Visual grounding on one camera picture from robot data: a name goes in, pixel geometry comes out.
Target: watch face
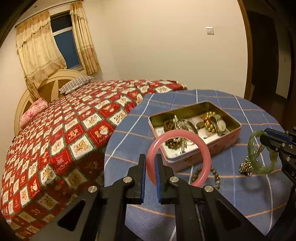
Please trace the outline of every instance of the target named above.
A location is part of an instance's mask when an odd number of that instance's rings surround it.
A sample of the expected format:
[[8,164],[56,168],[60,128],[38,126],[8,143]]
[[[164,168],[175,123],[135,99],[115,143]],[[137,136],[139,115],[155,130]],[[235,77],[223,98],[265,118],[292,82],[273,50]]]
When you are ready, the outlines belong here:
[[218,120],[218,122],[217,122],[217,127],[218,127],[219,131],[221,131],[221,132],[226,131],[226,124],[225,124],[225,121],[223,121],[223,120]]

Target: silver screw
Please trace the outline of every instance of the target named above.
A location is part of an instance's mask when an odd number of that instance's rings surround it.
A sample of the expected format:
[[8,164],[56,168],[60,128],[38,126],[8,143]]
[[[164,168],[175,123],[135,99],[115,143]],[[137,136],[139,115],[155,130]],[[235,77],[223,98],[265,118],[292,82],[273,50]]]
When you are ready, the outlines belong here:
[[124,177],[122,179],[125,183],[130,183],[133,179],[131,177]]
[[90,186],[90,187],[88,188],[88,191],[89,191],[90,193],[96,192],[97,190],[98,190],[98,188],[97,188],[96,186]]
[[212,191],[214,191],[214,188],[212,186],[210,186],[210,185],[207,185],[207,186],[205,186],[205,191],[206,192],[212,192]]
[[170,177],[170,181],[171,181],[172,183],[177,183],[177,182],[179,181],[179,178],[177,178],[177,177],[175,177],[175,176],[172,176],[172,177]]

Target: beige curtain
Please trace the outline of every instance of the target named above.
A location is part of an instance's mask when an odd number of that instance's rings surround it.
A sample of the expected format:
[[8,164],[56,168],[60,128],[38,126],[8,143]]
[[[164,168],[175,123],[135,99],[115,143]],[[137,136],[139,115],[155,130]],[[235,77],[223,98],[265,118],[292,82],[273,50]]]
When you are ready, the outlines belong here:
[[58,69],[66,69],[66,61],[52,34],[48,10],[38,13],[16,27],[17,52],[31,98],[39,98],[38,87]]
[[89,34],[89,27],[81,1],[71,3],[70,14],[74,40],[81,64],[87,74],[99,72],[101,69],[94,51],[94,45]]

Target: round table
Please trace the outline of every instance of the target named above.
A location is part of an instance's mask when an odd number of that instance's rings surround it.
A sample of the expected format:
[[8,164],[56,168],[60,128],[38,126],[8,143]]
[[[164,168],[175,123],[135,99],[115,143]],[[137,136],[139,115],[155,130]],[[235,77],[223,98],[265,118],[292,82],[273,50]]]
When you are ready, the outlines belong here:
[[[138,163],[139,155],[147,154],[154,140],[148,116],[205,100],[220,106],[242,124],[237,144],[212,157],[212,165],[221,178],[219,192],[266,235],[284,210],[292,183],[281,172],[280,159],[274,172],[264,176],[245,178],[239,173],[239,165],[247,155],[247,143],[253,131],[267,127],[284,130],[275,118],[257,105],[227,93],[190,90],[146,95],[142,103],[117,126],[109,140],[104,164],[105,186],[126,176],[128,169]],[[259,157],[259,161],[269,165],[266,148],[262,157],[263,160]],[[200,165],[193,166],[193,173]],[[191,168],[175,175],[188,182]],[[205,185],[215,185],[211,177]],[[126,226],[144,241],[176,240],[174,215],[173,204],[158,203],[156,187],[146,174],[144,203],[127,206]]]

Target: wooden headboard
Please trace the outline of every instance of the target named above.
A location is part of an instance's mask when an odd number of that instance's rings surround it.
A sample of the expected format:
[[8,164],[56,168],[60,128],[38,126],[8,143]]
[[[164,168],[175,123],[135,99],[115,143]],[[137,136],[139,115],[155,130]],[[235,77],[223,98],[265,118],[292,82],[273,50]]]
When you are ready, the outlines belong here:
[[[60,69],[54,73],[50,78],[45,80],[38,88],[39,95],[48,103],[52,102],[60,96],[59,88],[72,79],[83,76],[83,73],[71,69]],[[26,90],[22,95],[20,102],[15,112],[15,136],[19,133],[20,118],[33,103],[29,91]]]

